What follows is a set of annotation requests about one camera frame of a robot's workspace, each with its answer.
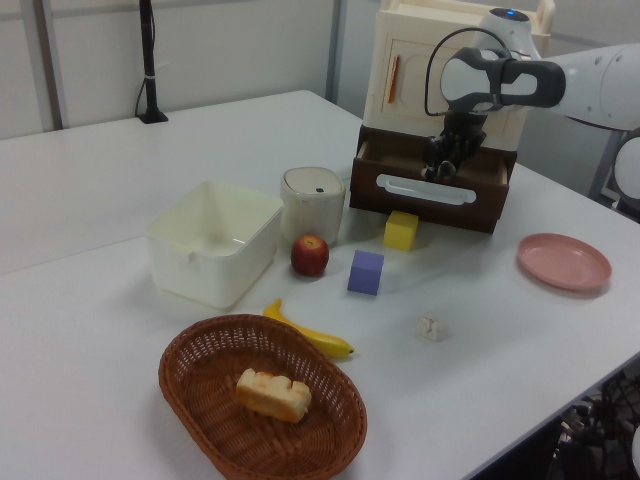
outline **banana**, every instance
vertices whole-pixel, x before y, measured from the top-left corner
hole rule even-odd
[[[318,349],[327,357],[345,358],[348,357],[350,353],[353,353],[353,347],[343,339],[334,337],[333,335],[328,335],[326,333],[317,332],[309,328],[301,327],[300,325],[293,323],[291,320],[285,317],[282,312],[280,312],[281,305],[282,299],[279,298],[264,309],[263,315],[265,317],[272,318],[273,320],[278,320],[279,322],[286,323],[287,325],[295,328],[301,334],[307,337],[311,341],[311,343],[318,347]]]

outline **yellow cube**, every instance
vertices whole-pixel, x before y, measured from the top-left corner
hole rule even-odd
[[[386,247],[397,248],[408,252],[413,246],[418,230],[418,216],[394,210],[389,215],[384,229],[383,244]]]

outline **small white cube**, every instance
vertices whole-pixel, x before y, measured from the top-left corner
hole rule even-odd
[[[435,315],[427,313],[418,317],[416,322],[416,334],[434,342],[438,340],[438,334],[442,331],[442,326]]]

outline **red apple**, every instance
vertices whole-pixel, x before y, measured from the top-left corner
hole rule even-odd
[[[299,237],[291,247],[291,266],[300,275],[319,277],[329,262],[329,246],[317,235]]]

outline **brown woven basket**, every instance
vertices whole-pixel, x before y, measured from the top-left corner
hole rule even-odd
[[[309,411],[298,424],[237,403],[235,386],[247,368],[309,386]],[[366,411],[351,380],[295,329],[260,315],[187,328],[165,350],[159,377],[189,434],[230,480],[329,479],[364,443]]]

